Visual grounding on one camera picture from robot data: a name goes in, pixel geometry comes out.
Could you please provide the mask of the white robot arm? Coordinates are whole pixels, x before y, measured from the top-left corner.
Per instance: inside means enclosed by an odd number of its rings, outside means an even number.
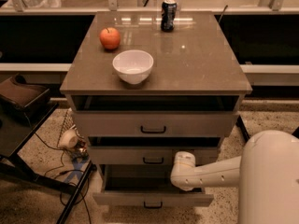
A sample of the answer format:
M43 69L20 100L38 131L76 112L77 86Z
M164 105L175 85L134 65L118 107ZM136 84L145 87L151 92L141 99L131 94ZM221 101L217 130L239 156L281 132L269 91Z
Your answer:
M185 191L238 187L238 224L299 224L299 139L289 133L256 133L240 156L202 166L180 151L170 179Z

